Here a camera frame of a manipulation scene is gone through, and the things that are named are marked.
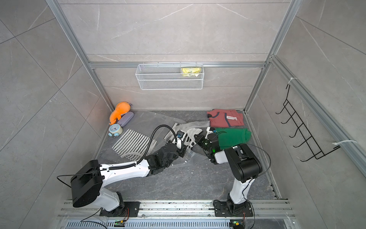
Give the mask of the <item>green ribbed garment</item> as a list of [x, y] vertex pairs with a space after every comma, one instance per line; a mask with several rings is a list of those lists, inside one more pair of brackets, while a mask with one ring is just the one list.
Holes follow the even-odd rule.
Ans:
[[246, 128], [216, 128], [221, 150], [231, 148], [250, 141], [252, 132]]

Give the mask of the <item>striped tank top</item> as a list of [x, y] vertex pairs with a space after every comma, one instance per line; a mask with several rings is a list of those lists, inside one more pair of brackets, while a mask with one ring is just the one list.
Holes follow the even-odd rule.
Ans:
[[[186, 124], [178, 124], [175, 123], [172, 127], [174, 134], [169, 132], [165, 137], [164, 140], [172, 141], [172, 143], [178, 144], [179, 142], [183, 143], [188, 148], [193, 148], [196, 145], [194, 135], [200, 134], [204, 131], [207, 127], [209, 127], [209, 121], [195, 121]], [[178, 141], [176, 138], [176, 134], [178, 130], [182, 130], [186, 132], [186, 139], [184, 142]]]

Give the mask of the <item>red garment with dark trim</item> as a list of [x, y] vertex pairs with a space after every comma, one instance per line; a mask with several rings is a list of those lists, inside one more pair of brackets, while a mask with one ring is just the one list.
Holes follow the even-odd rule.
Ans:
[[236, 110], [214, 109], [207, 112], [211, 127], [229, 128], [244, 126], [243, 114]]

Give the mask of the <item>clear plastic vacuum bag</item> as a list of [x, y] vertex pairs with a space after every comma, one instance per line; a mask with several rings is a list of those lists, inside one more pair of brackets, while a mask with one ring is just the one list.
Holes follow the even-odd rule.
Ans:
[[[135, 111], [134, 117], [125, 127], [123, 127], [122, 134], [124, 135], [128, 130], [133, 130], [150, 138], [154, 129], [161, 124], [173, 127], [175, 124], [179, 125], [195, 121], [209, 122], [206, 111]], [[120, 136], [116, 138], [106, 137], [97, 157], [99, 163], [131, 163], [133, 161], [138, 161], [141, 158], [143, 153], [138, 154], [131, 150], [122, 156], [116, 153], [113, 146], [120, 138]], [[188, 167], [203, 161], [208, 162], [209, 160], [199, 146], [194, 146], [193, 149], [187, 150], [184, 157], [179, 157], [175, 160], [172, 167]]]

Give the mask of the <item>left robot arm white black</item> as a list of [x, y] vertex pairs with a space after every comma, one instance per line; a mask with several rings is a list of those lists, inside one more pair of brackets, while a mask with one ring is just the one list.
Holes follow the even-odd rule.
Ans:
[[100, 164], [98, 160], [89, 161], [76, 174], [71, 176], [72, 205], [75, 208], [95, 205], [107, 212], [124, 209], [122, 195], [105, 187], [135, 177], [148, 177], [159, 174], [176, 159], [184, 157], [187, 146], [183, 143], [167, 143], [146, 156], [140, 163]]

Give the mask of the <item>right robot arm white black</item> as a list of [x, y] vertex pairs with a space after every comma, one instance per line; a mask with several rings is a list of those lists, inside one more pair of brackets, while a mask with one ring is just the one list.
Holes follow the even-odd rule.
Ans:
[[263, 173], [263, 166], [245, 140], [239, 137], [244, 131], [244, 129], [209, 127], [206, 131], [193, 136], [195, 143], [203, 149], [213, 164], [228, 163], [234, 176], [233, 187], [227, 196], [227, 201], [213, 201], [217, 217], [254, 215], [247, 195], [254, 180]]

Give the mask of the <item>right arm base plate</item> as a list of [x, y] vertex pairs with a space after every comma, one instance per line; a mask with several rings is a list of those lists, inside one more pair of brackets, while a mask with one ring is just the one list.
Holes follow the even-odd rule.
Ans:
[[253, 217], [253, 208], [249, 201], [241, 204], [234, 204], [231, 200], [213, 201], [213, 208], [216, 217]]

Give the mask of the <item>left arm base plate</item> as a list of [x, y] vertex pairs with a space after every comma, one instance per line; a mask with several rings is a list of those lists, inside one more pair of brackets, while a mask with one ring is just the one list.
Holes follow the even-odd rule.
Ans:
[[124, 207], [118, 207], [115, 210], [108, 212], [104, 209], [101, 210], [99, 216], [101, 217], [137, 217], [140, 209], [141, 202], [128, 201], [124, 203]]

